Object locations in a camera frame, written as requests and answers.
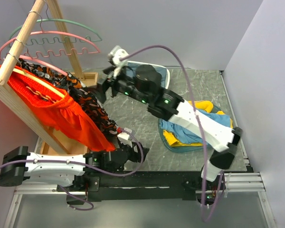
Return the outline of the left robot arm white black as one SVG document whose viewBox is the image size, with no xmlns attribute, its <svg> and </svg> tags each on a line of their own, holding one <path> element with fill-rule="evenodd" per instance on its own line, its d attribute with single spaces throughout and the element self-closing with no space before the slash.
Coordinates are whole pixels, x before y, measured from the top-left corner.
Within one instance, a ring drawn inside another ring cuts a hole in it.
<svg viewBox="0 0 285 228">
<path fill-rule="evenodd" d="M 0 187 L 15 187 L 22 183 L 40 182 L 81 190 L 84 175 L 94 171 L 120 176 L 128 162 L 142 164 L 149 148 L 135 140 L 123 143 L 110 152 L 90 151 L 80 155 L 54 156 L 29 152 L 19 146 L 3 157 L 0 166 Z"/>
</svg>

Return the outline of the cream wooden hanger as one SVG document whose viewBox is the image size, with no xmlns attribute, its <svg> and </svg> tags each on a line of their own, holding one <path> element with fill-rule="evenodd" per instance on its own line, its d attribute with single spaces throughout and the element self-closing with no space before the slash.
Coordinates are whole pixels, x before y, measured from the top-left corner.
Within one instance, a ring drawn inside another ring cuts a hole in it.
<svg viewBox="0 0 285 228">
<path fill-rule="evenodd" d="M 56 90 L 56 89 L 53 88 L 52 86 L 48 85 L 46 82 L 42 81 L 41 79 L 39 79 L 39 78 L 37 78 L 37 77 L 35 77 L 35 76 L 32 76 L 31 74 L 28 74 L 28 73 L 26 73 L 26 72 L 24 72 L 24 71 L 22 71 L 22 70 L 17 69 L 17 68 L 14 68 L 14 69 L 13 69 L 13 72 L 22 74 L 22 75 L 24 75 L 24 76 L 30 78 L 31 80 L 33 80 L 33 81 L 39 83 L 40 85 L 42 85 L 42 86 L 44 86 L 45 88 L 49 89 L 50 91 L 52 91 L 53 93 L 55 93 L 56 95 L 58 95 L 58 96 L 61 97 L 61 98 L 64 98 L 64 97 L 65 97 L 61 92 L 59 92 L 58 90 Z"/>
</svg>

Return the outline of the camouflage patterned shorts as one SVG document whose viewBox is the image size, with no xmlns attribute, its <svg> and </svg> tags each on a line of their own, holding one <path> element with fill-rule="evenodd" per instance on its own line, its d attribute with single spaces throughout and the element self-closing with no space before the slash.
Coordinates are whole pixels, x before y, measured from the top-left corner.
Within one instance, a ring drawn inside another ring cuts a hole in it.
<svg viewBox="0 0 285 228">
<path fill-rule="evenodd" d="M 65 76 L 47 66 L 30 63 L 22 58 L 19 66 L 53 86 L 66 90 L 106 137 L 118 135 L 116 122 L 109 117 L 101 102 L 83 82 L 70 72 Z"/>
</svg>

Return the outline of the orange shorts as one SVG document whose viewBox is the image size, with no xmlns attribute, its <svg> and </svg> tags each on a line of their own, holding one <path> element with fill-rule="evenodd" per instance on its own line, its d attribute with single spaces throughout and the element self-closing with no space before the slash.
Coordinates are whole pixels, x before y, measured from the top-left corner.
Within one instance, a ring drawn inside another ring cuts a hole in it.
<svg viewBox="0 0 285 228">
<path fill-rule="evenodd" d="M 19 66 L 15 68 L 34 76 Z M 92 119 L 66 90 L 57 88 L 42 78 L 41 80 L 61 92 L 65 97 L 59 97 L 49 89 L 19 73 L 12 73 L 8 84 L 45 126 L 55 128 L 92 151 L 113 151 L 115 149 L 114 144 L 109 141 L 110 138 L 98 129 Z"/>
</svg>

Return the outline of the aluminium frame rail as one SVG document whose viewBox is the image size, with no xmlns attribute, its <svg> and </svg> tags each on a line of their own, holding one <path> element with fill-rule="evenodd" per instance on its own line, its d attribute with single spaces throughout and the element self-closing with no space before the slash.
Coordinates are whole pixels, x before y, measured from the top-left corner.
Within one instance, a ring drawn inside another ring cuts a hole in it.
<svg viewBox="0 0 285 228">
<path fill-rule="evenodd" d="M 225 182 L 220 184 L 218 180 L 207 183 L 207 195 L 223 191 L 229 192 L 263 192 L 265 187 L 259 173 L 252 172 L 227 172 Z"/>
</svg>

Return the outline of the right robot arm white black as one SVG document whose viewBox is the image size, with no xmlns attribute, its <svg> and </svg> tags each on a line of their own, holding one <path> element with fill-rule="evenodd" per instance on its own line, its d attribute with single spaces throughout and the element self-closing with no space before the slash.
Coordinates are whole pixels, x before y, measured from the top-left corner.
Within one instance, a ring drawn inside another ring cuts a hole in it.
<svg viewBox="0 0 285 228">
<path fill-rule="evenodd" d="M 139 65 L 131 76 L 127 69 L 128 66 L 110 66 L 103 70 L 106 77 L 96 84 L 100 101 L 106 101 L 108 89 L 111 89 L 112 96 L 124 94 L 147 104 L 147 110 L 153 116 L 182 127 L 209 144 L 214 152 L 205 161 L 198 182 L 202 188 L 210 189 L 217 176 L 233 163 L 242 129 L 215 121 L 177 93 L 163 87 L 162 76 L 153 65 Z"/>
</svg>

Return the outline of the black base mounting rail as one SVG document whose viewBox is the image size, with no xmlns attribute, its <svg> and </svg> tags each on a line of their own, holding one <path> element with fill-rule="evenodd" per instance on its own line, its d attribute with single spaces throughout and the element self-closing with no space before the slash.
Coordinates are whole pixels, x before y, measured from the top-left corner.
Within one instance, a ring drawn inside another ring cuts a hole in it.
<svg viewBox="0 0 285 228">
<path fill-rule="evenodd" d="M 67 196 L 70 205 L 82 205 L 83 200 L 164 200 L 182 199 L 201 202 L 202 178 L 199 171 L 138 171 L 126 177 L 90 172 L 75 177 L 69 187 L 57 187 L 78 198 Z"/>
</svg>

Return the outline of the wooden clothes rack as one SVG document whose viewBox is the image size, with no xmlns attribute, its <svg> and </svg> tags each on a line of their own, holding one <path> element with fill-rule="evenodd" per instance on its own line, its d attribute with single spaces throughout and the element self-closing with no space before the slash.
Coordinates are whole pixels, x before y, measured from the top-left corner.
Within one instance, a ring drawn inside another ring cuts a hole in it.
<svg viewBox="0 0 285 228">
<path fill-rule="evenodd" d="M 32 113 L 21 98 L 8 85 L 8 80 L 12 73 L 19 73 L 28 78 L 31 75 L 26 74 L 15 68 L 18 58 L 23 51 L 23 48 L 37 22 L 38 17 L 45 3 L 56 4 L 55 0 L 37 0 L 34 2 L 31 11 L 20 29 L 16 37 L 15 43 L 12 45 L 8 56 L 4 59 L 0 67 L 0 100 L 17 116 L 19 117 L 34 133 L 36 133 L 50 148 L 57 154 L 67 155 L 70 152 L 63 144 L 55 137 L 53 130 L 45 127 L 39 119 Z"/>
</svg>

